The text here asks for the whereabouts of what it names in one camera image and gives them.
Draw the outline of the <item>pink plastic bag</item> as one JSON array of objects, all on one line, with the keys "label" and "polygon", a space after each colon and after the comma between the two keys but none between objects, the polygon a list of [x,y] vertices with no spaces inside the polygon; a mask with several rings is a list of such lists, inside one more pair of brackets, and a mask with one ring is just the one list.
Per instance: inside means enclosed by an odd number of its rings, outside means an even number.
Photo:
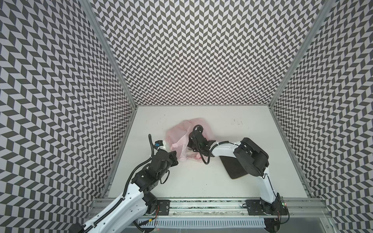
[{"label": "pink plastic bag", "polygon": [[171,151],[176,151],[178,161],[183,162],[189,159],[202,162],[200,154],[198,152],[193,152],[192,149],[189,149],[187,146],[189,143],[189,134],[196,125],[201,125],[204,128],[202,134],[207,140],[215,139],[211,127],[204,118],[183,120],[181,123],[166,131],[166,144]]}]

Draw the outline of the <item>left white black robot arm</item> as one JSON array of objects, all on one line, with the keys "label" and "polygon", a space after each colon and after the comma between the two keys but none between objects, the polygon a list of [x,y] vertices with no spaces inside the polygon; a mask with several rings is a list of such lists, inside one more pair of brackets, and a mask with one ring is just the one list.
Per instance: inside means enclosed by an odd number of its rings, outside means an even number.
[{"label": "left white black robot arm", "polygon": [[122,194],[103,211],[70,226],[70,233],[120,233],[145,214],[156,210],[157,197],[151,193],[171,167],[178,165],[176,151],[158,149],[156,154],[131,172]]}]

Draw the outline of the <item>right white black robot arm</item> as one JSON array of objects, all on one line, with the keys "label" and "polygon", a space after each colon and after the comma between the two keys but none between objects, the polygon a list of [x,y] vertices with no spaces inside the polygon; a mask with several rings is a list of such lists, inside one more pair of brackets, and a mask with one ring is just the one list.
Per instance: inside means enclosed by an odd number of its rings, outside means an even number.
[{"label": "right white black robot arm", "polygon": [[254,141],[247,137],[239,142],[207,140],[200,125],[188,137],[187,146],[199,153],[206,165],[212,157],[219,157],[231,179],[245,175],[257,178],[259,199],[246,200],[242,205],[250,216],[289,216],[286,204],[271,183],[269,156]]}]

